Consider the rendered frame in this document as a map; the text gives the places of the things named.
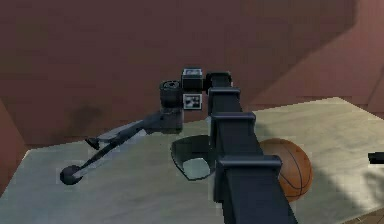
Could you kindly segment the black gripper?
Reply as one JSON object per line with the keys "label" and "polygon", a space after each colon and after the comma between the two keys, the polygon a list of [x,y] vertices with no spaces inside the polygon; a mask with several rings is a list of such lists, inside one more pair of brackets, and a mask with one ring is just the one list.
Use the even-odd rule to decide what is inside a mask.
{"label": "black gripper", "polygon": [[179,81],[164,81],[159,86],[160,110],[148,117],[145,127],[142,121],[111,129],[96,137],[89,137],[85,142],[93,149],[99,150],[83,165],[65,167],[59,174],[60,181],[65,185],[75,185],[82,178],[105,162],[105,158],[117,147],[124,144],[139,142],[148,134],[178,134],[183,129],[182,88]]}

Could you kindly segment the dark bowl container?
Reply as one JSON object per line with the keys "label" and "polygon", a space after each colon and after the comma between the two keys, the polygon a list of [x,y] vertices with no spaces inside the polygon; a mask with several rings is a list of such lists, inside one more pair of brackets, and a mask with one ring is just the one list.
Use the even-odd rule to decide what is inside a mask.
{"label": "dark bowl container", "polygon": [[195,135],[176,140],[171,145],[175,166],[188,181],[206,179],[215,171],[216,154],[208,135]]}

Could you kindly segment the orange basketball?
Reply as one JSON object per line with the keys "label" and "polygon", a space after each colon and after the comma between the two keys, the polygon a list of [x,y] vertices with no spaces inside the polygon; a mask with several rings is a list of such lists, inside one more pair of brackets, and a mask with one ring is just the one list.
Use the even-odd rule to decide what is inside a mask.
{"label": "orange basketball", "polygon": [[304,196],[311,188],[313,169],[304,150],[292,141],[271,138],[260,142],[267,155],[276,155],[282,161],[279,183],[289,202]]}

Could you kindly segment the small black object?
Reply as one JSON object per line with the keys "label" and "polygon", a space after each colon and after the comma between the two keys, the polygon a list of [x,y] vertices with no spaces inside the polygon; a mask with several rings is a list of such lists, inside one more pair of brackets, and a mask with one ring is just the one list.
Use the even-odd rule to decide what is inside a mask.
{"label": "small black object", "polygon": [[370,164],[384,164],[384,152],[372,152],[368,154]]}

